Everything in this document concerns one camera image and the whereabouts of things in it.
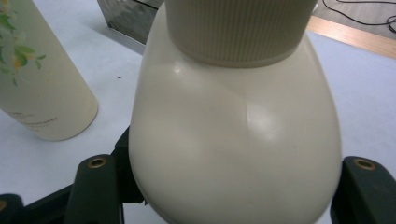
black cable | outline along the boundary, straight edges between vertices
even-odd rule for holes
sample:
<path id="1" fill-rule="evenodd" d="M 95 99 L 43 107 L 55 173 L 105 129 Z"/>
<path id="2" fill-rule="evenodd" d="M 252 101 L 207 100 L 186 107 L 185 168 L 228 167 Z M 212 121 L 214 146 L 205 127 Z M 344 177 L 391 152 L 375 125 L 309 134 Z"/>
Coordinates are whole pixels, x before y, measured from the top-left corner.
<path id="1" fill-rule="evenodd" d="M 358 4 L 358 3 L 396 4 L 396 2 L 388 2 L 388 1 L 343 1 L 343 0 L 335 0 L 335 1 L 340 2 L 340 3 L 352 3 L 352 4 Z M 367 23 L 367 22 L 355 20 L 355 19 L 351 18 L 350 16 L 348 16 L 347 14 L 345 14 L 344 12 L 339 11 L 339 10 L 337 10 L 337 9 L 334 9 L 334 8 L 332 8 L 332 7 L 327 6 L 327 4 L 325 3 L 324 0 L 322 0 L 322 2 L 323 2 L 323 5 L 324 5 L 326 8 L 328 8 L 329 10 L 334 11 L 334 12 L 336 12 L 336 13 L 339 13 L 339 14 L 341 14 L 341 15 L 347 17 L 348 19 L 350 19 L 350 20 L 352 20 L 352 21 L 354 21 L 354 22 L 357 22 L 357 23 L 362 24 L 362 25 L 371 25 L 371 26 L 387 25 L 388 28 L 389 28 L 389 30 L 390 30 L 391 32 L 393 32 L 394 34 L 396 34 L 395 28 L 392 27 L 392 24 L 393 24 L 394 22 L 396 22 L 396 15 L 395 15 L 395 16 L 389 17 L 389 18 L 387 19 L 387 22 L 382 22 L 382 23 Z"/>

wooden edge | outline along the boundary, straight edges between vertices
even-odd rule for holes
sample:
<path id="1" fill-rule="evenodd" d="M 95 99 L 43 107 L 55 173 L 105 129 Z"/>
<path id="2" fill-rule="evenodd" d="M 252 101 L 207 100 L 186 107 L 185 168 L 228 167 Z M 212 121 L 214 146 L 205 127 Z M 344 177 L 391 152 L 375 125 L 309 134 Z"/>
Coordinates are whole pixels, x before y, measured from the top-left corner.
<path id="1" fill-rule="evenodd" d="M 373 35 L 333 21 L 326 21 L 316 16 L 311 16 L 307 30 L 356 48 L 367 49 L 374 53 L 396 59 L 396 40 L 384 36 Z"/>

brass grommet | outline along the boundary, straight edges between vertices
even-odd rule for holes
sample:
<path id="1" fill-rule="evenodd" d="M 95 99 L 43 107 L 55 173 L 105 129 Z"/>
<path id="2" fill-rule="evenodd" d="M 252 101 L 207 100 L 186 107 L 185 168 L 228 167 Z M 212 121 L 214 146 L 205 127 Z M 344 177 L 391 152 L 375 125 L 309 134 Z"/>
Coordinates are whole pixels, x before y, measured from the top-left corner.
<path id="1" fill-rule="evenodd" d="M 375 164 L 372 161 L 367 161 L 364 159 L 355 159 L 354 162 L 361 169 L 371 170 L 371 171 L 376 169 Z"/>
<path id="2" fill-rule="evenodd" d="M 7 201 L 0 200 L 0 212 L 7 207 Z"/>
<path id="3" fill-rule="evenodd" d="M 88 162 L 88 167 L 95 169 L 106 165 L 107 160 L 105 158 L 94 158 L 90 162 Z"/>

green leaf print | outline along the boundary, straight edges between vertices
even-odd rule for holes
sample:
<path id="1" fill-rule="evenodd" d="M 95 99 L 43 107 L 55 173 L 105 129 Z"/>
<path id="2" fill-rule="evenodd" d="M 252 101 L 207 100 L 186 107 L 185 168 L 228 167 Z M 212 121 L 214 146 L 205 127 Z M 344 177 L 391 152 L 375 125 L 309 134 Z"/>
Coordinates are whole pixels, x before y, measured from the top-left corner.
<path id="1" fill-rule="evenodd" d="M 6 28 L 7 30 L 9 30 L 10 32 L 12 32 L 13 30 L 16 30 L 14 26 L 11 25 L 11 23 L 9 23 L 9 19 L 11 19 L 10 16 L 6 15 L 6 14 L 0 14 L 0 26 Z"/>
<path id="2" fill-rule="evenodd" d="M 24 66 L 33 61 L 40 70 L 40 61 L 46 58 L 45 54 L 36 56 L 33 48 L 23 44 L 27 36 L 24 31 L 14 26 L 13 22 L 17 17 L 18 13 L 12 7 L 11 1 L 0 0 L 0 76 L 12 77 L 14 86 L 18 86 L 18 81 L 23 79 L 20 74 L 24 74 L 21 72 Z"/>

white countertop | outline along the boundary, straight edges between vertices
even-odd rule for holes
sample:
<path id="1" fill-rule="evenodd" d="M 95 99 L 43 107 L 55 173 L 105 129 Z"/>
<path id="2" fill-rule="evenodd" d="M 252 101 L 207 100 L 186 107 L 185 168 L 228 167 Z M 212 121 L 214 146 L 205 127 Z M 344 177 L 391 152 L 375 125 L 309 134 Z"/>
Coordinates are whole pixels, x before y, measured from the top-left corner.
<path id="1" fill-rule="evenodd" d="M 47 142 L 0 111 L 0 194 L 19 194 L 24 204 L 72 184 L 81 161 L 111 153 L 130 123 L 142 59 L 141 46 L 107 28 L 95 0 L 35 3 L 97 97 L 99 112 L 78 136 Z M 343 155 L 377 161 L 395 177 L 396 61 L 308 34 L 337 107 Z M 124 210 L 126 223 L 165 223 L 143 204 Z M 329 214 L 318 223 L 331 223 Z"/>

